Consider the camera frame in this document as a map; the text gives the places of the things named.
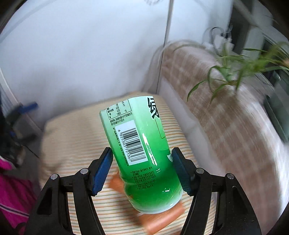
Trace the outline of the potted spider plant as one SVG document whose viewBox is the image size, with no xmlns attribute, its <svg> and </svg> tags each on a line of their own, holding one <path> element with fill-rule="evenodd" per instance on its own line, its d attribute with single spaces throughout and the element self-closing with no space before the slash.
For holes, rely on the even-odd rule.
<svg viewBox="0 0 289 235">
<path fill-rule="evenodd" d="M 198 45 L 182 44 L 176 48 L 194 48 L 199 52 L 205 53 L 204 56 L 195 56 L 194 51 L 189 55 L 191 56 L 191 70 L 190 81 L 194 82 L 194 86 L 188 91 L 186 101 L 203 83 L 208 84 L 210 93 L 210 104 L 216 99 L 218 103 L 228 101 L 227 106 L 236 107 L 238 104 L 237 96 L 238 89 L 240 88 L 245 78 L 254 76 L 257 73 L 263 73 L 273 70 L 283 70 L 288 73 L 288 48 L 287 42 L 279 42 L 273 44 L 269 50 L 258 50 L 255 48 L 246 48 L 246 51 L 258 52 L 259 56 L 256 59 L 249 58 L 247 55 L 232 55 L 226 46 L 218 57 L 212 53 L 201 49 Z"/>
</svg>

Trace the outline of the orange cup lying left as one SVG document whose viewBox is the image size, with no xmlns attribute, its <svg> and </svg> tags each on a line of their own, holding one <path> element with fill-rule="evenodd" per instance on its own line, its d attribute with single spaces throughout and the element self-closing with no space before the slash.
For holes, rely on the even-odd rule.
<svg viewBox="0 0 289 235">
<path fill-rule="evenodd" d="M 124 182 L 120 178 L 118 171 L 113 175 L 108 185 L 109 188 L 117 191 L 118 193 L 124 194 Z M 147 234 L 155 234 L 161 231 L 161 229 L 171 224 L 185 212 L 184 206 L 181 202 L 178 202 L 169 210 L 157 214 L 145 214 L 135 210 L 134 208 L 132 209 L 133 216 L 144 228 Z"/>
</svg>

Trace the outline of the plaid sofa back cover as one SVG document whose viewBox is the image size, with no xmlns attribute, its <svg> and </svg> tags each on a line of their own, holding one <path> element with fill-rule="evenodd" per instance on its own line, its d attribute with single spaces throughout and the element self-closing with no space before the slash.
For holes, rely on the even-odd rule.
<svg viewBox="0 0 289 235">
<path fill-rule="evenodd" d="M 237 176 L 257 214 L 261 231 L 269 232 L 288 203 L 286 145 L 270 121 L 255 86 L 251 85 L 256 74 L 243 80 L 236 107 L 227 106 L 228 101 L 218 103 L 216 99 L 210 104 L 207 83 L 201 84 L 186 101 L 188 91 L 195 84 L 189 78 L 192 73 L 189 54 L 194 51 L 195 56 L 208 58 L 194 48 L 176 50 L 190 43 L 176 42 L 164 48 L 162 76 L 199 121 L 217 165 Z"/>
</svg>

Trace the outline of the striped cushion mat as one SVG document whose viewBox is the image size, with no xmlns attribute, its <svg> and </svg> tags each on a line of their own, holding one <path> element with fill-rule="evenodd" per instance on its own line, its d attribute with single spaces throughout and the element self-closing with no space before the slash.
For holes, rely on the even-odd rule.
<svg viewBox="0 0 289 235">
<path fill-rule="evenodd" d="M 123 97 L 94 103 L 49 120 L 45 124 L 41 142 L 40 186 L 43 187 L 50 175 L 54 173 L 61 177 L 74 175 L 80 169 L 88 167 L 94 159 L 99 158 L 105 147 L 109 146 L 99 112 L 120 101 L 143 95 L 150 94 L 130 93 Z M 197 166 L 197 160 L 172 111 L 159 95 L 154 95 L 154 99 L 170 150 L 179 147 L 184 156 Z M 127 197 L 109 188 L 109 181 L 117 171 L 118 166 L 113 160 L 102 191 L 92 198 L 101 225 L 106 234 L 147 234 L 146 229 L 138 222 L 134 214 L 135 210 Z M 185 212 L 156 234 L 180 234 L 192 199 L 186 192 L 183 192 L 180 203 Z M 75 234 L 81 234 L 72 193 L 68 193 L 68 205 L 72 229 Z"/>
</svg>

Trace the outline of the magenta cloth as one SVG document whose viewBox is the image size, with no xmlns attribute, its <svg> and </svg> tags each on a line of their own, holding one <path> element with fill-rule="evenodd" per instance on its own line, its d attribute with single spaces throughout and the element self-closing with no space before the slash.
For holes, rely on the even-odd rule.
<svg viewBox="0 0 289 235">
<path fill-rule="evenodd" d="M 1 159 L 1 234 L 24 234 L 37 196 L 29 180 L 7 175 L 10 162 Z"/>
</svg>

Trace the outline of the green tea bottle cup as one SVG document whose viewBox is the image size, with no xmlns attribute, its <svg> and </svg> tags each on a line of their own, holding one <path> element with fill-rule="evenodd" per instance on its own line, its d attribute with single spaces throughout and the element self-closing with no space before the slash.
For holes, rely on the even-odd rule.
<svg viewBox="0 0 289 235">
<path fill-rule="evenodd" d="M 120 101 L 101 110 L 100 119 L 132 206 L 147 214 L 175 206 L 182 187 L 155 98 Z"/>
</svg>

